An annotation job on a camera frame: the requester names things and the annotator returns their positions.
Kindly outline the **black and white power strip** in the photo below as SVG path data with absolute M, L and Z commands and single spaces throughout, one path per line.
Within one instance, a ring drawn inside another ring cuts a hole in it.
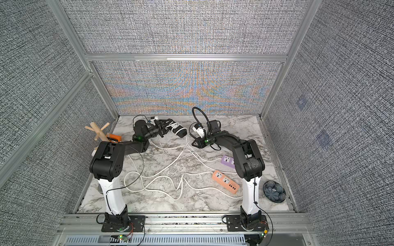
M 183 125 L 181 125 L 180 123 L 178 123 L 176 121 L 174 121 L 174 123 L 171 125 L 171 127 L 172 127 L 172 129 L 169 132 L 173 133 L 174 135 L 176 135 L 179 138 L 187 138 L 188 136 L 190 136 L 191 138 L 194 138 L 194 139 L 197 138 L 195 135 L 190 133 L 191 129 L 186 129 Z

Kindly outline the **pink power strip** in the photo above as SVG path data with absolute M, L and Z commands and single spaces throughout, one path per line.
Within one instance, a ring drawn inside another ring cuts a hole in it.
M 232 194 L 236 194 L 240 188 L 236 182 L 218 170 L 213 172 L 212 179 Z

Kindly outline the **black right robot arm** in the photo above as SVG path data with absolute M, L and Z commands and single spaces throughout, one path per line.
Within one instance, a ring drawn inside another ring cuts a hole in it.
M 198 134 L 192 146 L 203 149 L 216 144 L 232 152 L 236 173 L 242 179 L 241 219 L 244 224 L 261 222 L 259 183 L 265 170 L 265 163 L 256 141 L 244 140 L 228 131 L 221 130 L 217 120 L 208 122 L 207 130 L 200 122 L 195 123 L 192 129 Z

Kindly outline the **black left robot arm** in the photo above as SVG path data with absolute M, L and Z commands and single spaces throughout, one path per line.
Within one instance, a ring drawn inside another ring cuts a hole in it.
M 90 173 L 98 180 L 106 202 L 105 219 L 114 223 L 127 223 L 127 206 L 122 197 L 119 176 L 123 170 L 124 157 L 130 154 L 142 154 L 147 151 L 149 140 L 163 137 L 172 132 L 180 138 L 187 135 L 187 130 L 172 119 L 154 120 L 153 123 L 138 120 L 133 126 L 131 141 L 103 141 L 98 146 L 90 164 Z

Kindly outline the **orange box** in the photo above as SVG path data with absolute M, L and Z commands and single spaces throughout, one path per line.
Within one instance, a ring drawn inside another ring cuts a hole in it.
M 114 134 L 107 133 L 106 137 L 112 142 L 121 142 L 122 137 Z

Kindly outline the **wooden mug tree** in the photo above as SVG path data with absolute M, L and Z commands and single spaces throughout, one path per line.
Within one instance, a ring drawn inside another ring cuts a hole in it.
M 95 141 L 98 141 L 99 139 L 101 141 L 110 141 L 103 132 L 108 126 L 110 126 L 110 123 L 106 123 L 104 126 L 99 127 L 95 122 L 91 122 L 90 127 L 85 126 L 84 128 L 95 133 Z

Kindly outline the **dark blue bowl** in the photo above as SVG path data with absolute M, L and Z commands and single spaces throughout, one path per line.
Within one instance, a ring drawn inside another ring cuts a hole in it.
M 274 203 L 282 203 L 286 199 L 286 191 L 281 184 L 269 180 L 263 185 L 263 191 L 266 198 Z

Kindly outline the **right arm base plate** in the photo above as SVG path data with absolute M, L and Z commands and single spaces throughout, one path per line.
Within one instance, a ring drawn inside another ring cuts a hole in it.
M 229 232 L 265 232 L 269 231 L 269 224 L 266 216 L 254 214 L 245 216 L 243 214 L 225 215 L 224 222 Z

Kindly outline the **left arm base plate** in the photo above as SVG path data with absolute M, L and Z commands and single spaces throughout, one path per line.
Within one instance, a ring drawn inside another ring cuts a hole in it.
M 105 219 L 101 228 L 101 232 L 143 232 L 145 220 L 146 217 L 144 215 L 129 215 L 125 222 L 115 221 L 114 219 Z

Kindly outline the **aluminium front rail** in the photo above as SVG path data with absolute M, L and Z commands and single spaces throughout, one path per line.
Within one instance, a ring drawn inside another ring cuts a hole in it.
M 238 212 L 196 212 L 196 213 L 141 213 L 145 217 L 147 234 L 226 234 L 245 232 Z M 104 217 L 97 214 L 66 214 L 57 230 L 61 234 L 100 234 L 102 225 L 96 221 Z M 314 234 L 308 214 L 291 211 L 269 211 L 268 225 L 274 234 Z

